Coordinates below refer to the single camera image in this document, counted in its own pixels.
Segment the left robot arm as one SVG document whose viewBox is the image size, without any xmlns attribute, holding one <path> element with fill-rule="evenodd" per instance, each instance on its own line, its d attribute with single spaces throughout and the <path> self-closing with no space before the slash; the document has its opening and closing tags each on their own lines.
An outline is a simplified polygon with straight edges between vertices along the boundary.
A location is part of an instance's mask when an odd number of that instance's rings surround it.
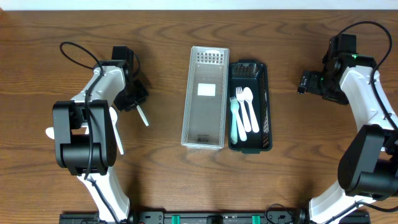
<svg viewBox="0 0 398 224">
<path fill-rule="evenodd" d="M 46 133 L 55 141 L 57 164 L 83 182 L 98 207 L 96 213 L 61 214 L 60 223 L 139 221 L 114 169 L 124 152 L 117 112 L 139 110 L 148 96 L 133 68 L 138 60 L 128 47 L 113 47 L 111 59 L 90 67 L 93 76 L 79 94 L 53 106 L 53 126 Z"/>
</svg>

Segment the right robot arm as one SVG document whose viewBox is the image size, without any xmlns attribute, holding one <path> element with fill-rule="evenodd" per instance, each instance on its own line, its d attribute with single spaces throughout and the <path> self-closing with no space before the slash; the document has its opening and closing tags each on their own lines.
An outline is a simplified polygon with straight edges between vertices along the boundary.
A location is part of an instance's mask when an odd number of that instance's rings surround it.
<svg viewBox="0 0 398 224">
<path fill-rule="evenodd" d="M 356 52 L 356 36 L 330 39 L 320 72 L 305 71 L 298 93 L 350 105 L 357 134 L 338 164 L 337 181 L 310 200 L 297 223 L 340 223 L 357 208 L 397 196 L 397 115 L 376 61 Z"/>
</svg>

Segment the white plastic spoon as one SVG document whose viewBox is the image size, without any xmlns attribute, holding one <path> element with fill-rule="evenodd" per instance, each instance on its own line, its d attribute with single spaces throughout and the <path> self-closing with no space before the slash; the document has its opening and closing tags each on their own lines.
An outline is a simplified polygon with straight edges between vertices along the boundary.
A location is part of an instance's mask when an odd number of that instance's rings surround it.
<svg viewBox="0 0 398 224">
<path fill-rule="evenodd" d="M 139 105 L 137 105 L 136 108 L 137 108 L 137 110 L 138 110 L 138 113 L 139 113 L 139 115 L 140 115 L 142 121 L 144 122 L 144 124 L 145 124 L 146 126 L 148 126 L 148 125 L 149 125 L 149 122 L 148 122 L 148 120 L 147 120 L 147 118 L 146 118 L 146 116 L 145 116 L 145 114 L 144 114 L 142 108 L 141 108 Z"/>
<path fill-rule="evenodd" d="M 110 117 L 111 117 L 111 122 L 112 122 L 112 125 L 113 125 L 113 130 L 114 130 L 114 135 L 115 135 L 115 138 L 116 138 L 116 144 L 117 144 L 118 150 L 119 150 L 121 155 L 124 155 L 123 145 L 122 145 L 122 142 L 121 142 L 121 138 L 120 138 L 117 126 L 116 126 L 117 122 L 118 122 L 118 113 L 116 112 L 116 110 L 113 107 L 110 107 L 109 108 L 109 114 L 110 114 Z"/>
<path fill-rule="evenodd" d="M 50 138 L 50 139 L 55 139 L 55 134 L 54 134 L 54 129 L 53 127 L 49 127 L 45 130 L 46 135 Z"/>
<path fill-rule="evenodd" d="M 254 107 L 252 105 L 252 101 L 254 99 L 253 93 L 249 87 L 245 87 L 243 89 L 244 99 L 247 101 L 249 106 L 249 115 L 250 115 L 250 122 L 251 122 L 251 129 L 254 133 L 259 132 L 259 125 L 257 122 L 257 117 L 254 112 Z"/>
</svg>

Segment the white plastic fork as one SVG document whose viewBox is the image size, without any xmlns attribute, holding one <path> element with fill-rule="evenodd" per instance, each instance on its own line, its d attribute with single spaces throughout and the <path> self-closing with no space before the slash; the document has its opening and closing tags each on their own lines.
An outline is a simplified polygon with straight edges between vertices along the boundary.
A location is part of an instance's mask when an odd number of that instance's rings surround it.
<svg viewBox="0 0 398 224">
<path fill-rule="evenodd" d="M 244 125 L 244 130 L 245 132 L 249 133 L 251 131 L 251 124 L 248 118 L 248 114 L 246 111 L 246 107 L 245 107 L 245 97 L 243 94 L 243 89 L 239 86 L 236 88 L 236 98 L 240 104 L 241 107 L 241 113 L 242 113 L 242 118 L 243 118 L 243 125 Z"/>
<path fill-rule="evenodd" d="M 237 128 L 237 113 L 238 113 L 238 103 L 235 97 L 230 98 L 230 108 L 231 108 L 231 143 L 236 144 L 238 142 L 238 128 Z"/>
<path fill-rule="evenodd" d="M 240 141 L 242 141 L 242 142 L 246 141 L 247 135 L 246 135 L 243 123 L 242 123 L 240 115 L 239 115 L 239 110 L 237 113 L 237 128 L 238 128 L 238 139 L 240 139 Z"/>
</svg>

